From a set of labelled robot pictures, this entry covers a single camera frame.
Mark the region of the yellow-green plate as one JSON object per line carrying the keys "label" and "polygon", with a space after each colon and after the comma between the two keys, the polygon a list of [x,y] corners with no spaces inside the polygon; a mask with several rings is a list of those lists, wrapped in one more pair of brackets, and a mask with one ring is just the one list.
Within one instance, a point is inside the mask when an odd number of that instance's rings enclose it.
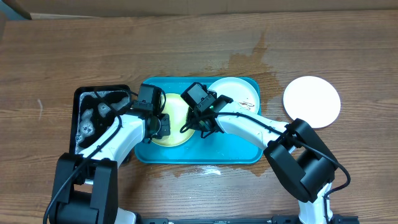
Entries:
{"label": "yellow-green plate", "polygon": [[180,129],[187,121],[189,106],[179,94],[166,93],[165,95],[165,108],[162,113],[168,114],[170,117],[170,135],[161,139],[153,139],[153,142],[164,147],[175,147],[188,141],[195,131],[188,129],[184,133],[180,132]]}

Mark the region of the white plate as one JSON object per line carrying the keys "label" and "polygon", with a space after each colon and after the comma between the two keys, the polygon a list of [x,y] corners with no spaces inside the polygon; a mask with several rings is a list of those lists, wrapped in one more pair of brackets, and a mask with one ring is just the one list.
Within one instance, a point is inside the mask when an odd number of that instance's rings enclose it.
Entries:
{"label": "white plate", "polygon": [[259,85],[251,78],[225,77],[209,87],[217,95],[225,95],[239,103],[243,108],[253,113],[261,113]]}
{"label": "white plate", "polygon": [[282,101],[291,119],[302,119],[312,128],[330,125],[341,110],[340,96],[335,87],[314,76],[299,77],[290,82],[284,90]]}

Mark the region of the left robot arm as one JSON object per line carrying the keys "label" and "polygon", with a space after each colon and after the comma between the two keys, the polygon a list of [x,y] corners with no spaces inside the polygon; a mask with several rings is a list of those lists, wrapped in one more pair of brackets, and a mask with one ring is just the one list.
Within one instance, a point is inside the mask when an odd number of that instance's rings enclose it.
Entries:
{"label": "left robot arm", "polygon": [[44,223],[137,222],[134,212],[119,207],[118,169],[136,144],[170,135],[170,119],[163,113],[167,97],[161,88],[141,84],[136,95],[125,113],[97,96],[115,115],[114,122],[79,154],[60,156]]}

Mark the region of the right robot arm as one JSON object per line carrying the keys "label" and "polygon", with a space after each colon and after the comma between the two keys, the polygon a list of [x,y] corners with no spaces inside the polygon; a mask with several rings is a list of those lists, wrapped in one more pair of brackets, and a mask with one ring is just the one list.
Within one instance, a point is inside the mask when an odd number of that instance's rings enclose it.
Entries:
{"label": "right robot arm", "polygon": [[262,149],[282,186],[299,202],[302,223],[330,223],[328,196],[337,160],[308,123],[273,121],[195,82],[181,95],[189,106],[181,132],[195,129],[238,136]]}

